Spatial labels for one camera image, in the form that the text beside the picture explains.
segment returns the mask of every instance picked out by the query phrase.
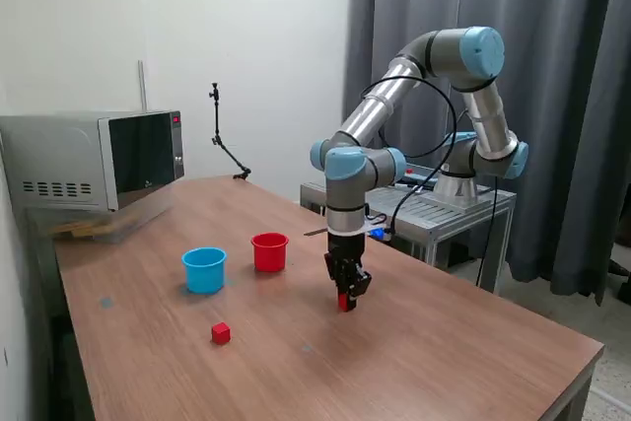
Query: silver arm segment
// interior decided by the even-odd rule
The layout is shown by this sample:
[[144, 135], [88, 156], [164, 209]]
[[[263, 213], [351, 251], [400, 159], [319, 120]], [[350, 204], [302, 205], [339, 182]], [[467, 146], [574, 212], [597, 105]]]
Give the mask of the silver arm segment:
[[[396, 57], [390, 62], [384, 78], [394, 76], [420, 78], [421, 72], [409, 59]], [[352, 137], [357, 145], [365, 147], [394, 113], [394, 108], [416, 85], [418, 82], [405, 79], [377, 84], [344, 121], [339, 132]]]

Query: white wall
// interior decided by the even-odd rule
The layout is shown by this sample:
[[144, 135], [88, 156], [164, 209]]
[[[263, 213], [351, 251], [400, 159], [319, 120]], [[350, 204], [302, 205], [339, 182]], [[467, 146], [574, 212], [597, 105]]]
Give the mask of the white wall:
[[320, 177], [317, 139], [342, 115], [349, 0], [144, 0], [151, 108], [182, 111], [188, 177], [238, 170], [211, 143], [212, 82], [221, 132], [250, 180], [298, 199]]
[[1, 5], [0, 65], [8, 111], [141, 107], [140, 0], [2, 0]]
[[[0, 113], [6, 109], [0, 70]], [[45, 385], [45, 360], [37, 355], [41, 351], [32, 350], [29, 338], [28, 309], [33, 314], [35, 308], [23, 293], [26, 270], [0, 159], [0, 420], [36, 419], [35, 406], [42, 399], [35, 396], [40, 392], [35, 384]], [[34, 367], [42, 369], [43, 379], [34, 380]]]

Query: microwave door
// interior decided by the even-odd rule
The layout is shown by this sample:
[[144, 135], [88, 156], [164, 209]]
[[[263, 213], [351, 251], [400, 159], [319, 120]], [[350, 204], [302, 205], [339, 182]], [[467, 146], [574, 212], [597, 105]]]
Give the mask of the microwave door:
[[175, 180], [168, 113], [112, 119], [109, 139], [119, 208]]

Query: floor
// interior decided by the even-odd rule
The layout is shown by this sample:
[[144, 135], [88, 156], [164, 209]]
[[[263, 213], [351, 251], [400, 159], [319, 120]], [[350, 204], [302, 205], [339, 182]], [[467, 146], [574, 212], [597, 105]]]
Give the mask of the floor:
[[[615, 246], [612, 258], [631, 270], [631, 248]], [[474, 280], [477, 263], [457, 268], [455, 274]], [[519, 283], [511, 278], [507, 268], [502, 274], [500, 295], [557, 322], [572, 327], [605, 344], [605, 352], [596, 367], [593, 385], [613, 397], [631, 404], [631, 306], [615, 298], [625, 278], [610, 276], [607, 295], [601, 307], [594, 297], [552, 295], [548, 283], [537, 280]], [[590, 393], [584, 421], [631, 421], [631, 415]]]

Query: blue joint cap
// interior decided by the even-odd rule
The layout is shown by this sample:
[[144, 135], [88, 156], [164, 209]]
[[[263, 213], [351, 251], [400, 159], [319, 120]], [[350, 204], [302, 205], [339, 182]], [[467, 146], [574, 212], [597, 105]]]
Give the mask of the blue joint cap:
[[322, 158], [321, 158], [323, 144], [324, 144], [324, 140], [318, 140], [312, 145], [312, 148], [309, 151], [309, 158], [312, 162], [312, 166], [316, 170], [320, 170], [321, 172], [324, 171], [324, 166], [322, 165]]
[[390, 152], [390, 154], [392, 155], [392, 159], [394, 160], [393, 182], [397, 182], [405, 175], [405, 170], [407, 169], [407, 161], [405, 160], [405, 156], [400, 152], [400, 150], [396, 148], [388, 148], [387, 150]]
[[327, 179], [343, 180], [361, 173], [366, 155], [359, 147], [336, 147], [326, 152], [324, 174]]
[[502, 36], [490, 27], [471, 27], [460, 39], [460, 57], [473, 76], [494, 78], [504, 66]]
[[520, 144], [517, 146], [517, 150], [513, 154], [513, 161], [504, 174], [504, 178], [515, 179], [516, 177], [519, 177], [524, 172], [527, 161], [528, 143], [520, 142]]

